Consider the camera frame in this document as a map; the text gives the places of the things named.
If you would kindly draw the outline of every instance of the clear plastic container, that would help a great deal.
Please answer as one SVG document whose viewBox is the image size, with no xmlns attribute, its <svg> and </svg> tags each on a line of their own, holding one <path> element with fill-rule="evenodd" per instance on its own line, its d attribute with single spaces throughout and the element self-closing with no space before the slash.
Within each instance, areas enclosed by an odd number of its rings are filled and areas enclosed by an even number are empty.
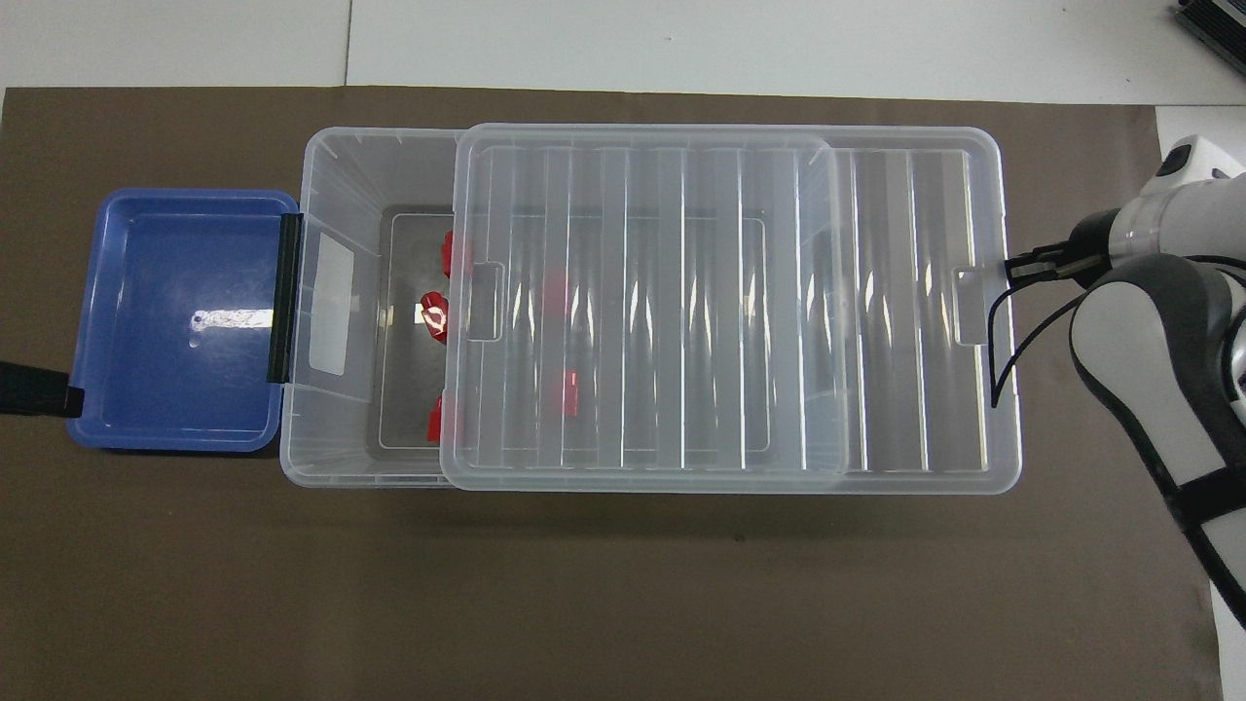
<svg viewBox="0 0 1246 701">
<path fill-rule="evenodd" d="M 282 440 L 299 484 L 994 494 L 1019 477 L 1015 396 L 987 403 L 1006 250 L 978 129 L 331 128 L 304 167 Z M 415 311 L 432 289 L 445 347 Z"/>
<path fill-rule="evenodd" d="M 994 142 L 481 125 L 459 146 L 442 468 L 466 489 L 997 493 Z"/>
</svg>

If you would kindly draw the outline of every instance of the black button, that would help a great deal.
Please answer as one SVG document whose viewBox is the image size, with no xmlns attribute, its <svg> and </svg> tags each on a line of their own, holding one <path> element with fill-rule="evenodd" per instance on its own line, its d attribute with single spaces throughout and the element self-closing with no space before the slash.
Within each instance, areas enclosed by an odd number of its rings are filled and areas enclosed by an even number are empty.
<svg viewBox="0 0 1246 701">
<path fill-rule="evenodd" d="M 1182 143 L 1176 148 L 1169 151 L 1169 154 L 1164 157 L 1164 162 L 1160 163 L 1160 169 L 1155 171 L 1155 177 L 1164 177 L 1166 174 L 1172 174 L 1179 169 L 1185 167 L 1186 161 L 1190 159 L 1190 151 L 1194 146 L 1190 143 Z"/>
</svg>

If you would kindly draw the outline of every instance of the white label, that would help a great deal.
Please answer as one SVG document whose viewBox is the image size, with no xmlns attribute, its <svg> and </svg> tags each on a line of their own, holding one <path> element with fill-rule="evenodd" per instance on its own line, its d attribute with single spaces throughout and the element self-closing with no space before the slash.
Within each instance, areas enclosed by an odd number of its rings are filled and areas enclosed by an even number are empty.
<svg viewBox="0 0 1246 701">
<path fill-rule="evenodd" d="M 355 254 L 320 234 L 320 256 L 312 289 L 312 340 L 308 365 L 340 376 L 346 370 L 346 332 L 350 326 L 350 286 L 355 279 Z"/>
</svg>

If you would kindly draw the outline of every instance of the brown table surface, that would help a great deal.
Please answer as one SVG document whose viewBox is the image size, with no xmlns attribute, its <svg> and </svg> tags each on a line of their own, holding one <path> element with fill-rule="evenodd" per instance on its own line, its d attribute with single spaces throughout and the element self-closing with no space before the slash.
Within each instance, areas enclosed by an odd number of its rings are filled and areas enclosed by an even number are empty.
<svg viewBox="0 0 1246 701">
<path fill-rule="evenodd" d="M 112 189 L 297 193 L 320 127 L 972 125 L 1013 250 L 1118 205 L 1149 107 L 444 88 L 10 88 L 0 359 L 72 365 Z M 1075 291 L 1027 291 L 1027 329 Z M 260 459 L 0 417 L 5 699 L 1217 699 L 1206 578 L 1064 325 L 1022 364 L 1002 497 L 309 491 Z"/>
</svg>

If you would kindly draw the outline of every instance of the blue plastic lid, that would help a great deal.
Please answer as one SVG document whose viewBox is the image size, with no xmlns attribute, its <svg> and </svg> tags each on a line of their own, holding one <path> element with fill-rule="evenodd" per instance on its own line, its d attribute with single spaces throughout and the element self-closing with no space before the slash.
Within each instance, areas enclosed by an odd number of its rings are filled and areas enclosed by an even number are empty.
<svg viewBox="0 0 1246 701">
<path fill-rule="evenodd" d="M 280 215 L 264 189 L 118 189 L 101 204 L 71 383 L 91 448 L 250 452 L 280 421 L 265 382 Z"/>
</svg>

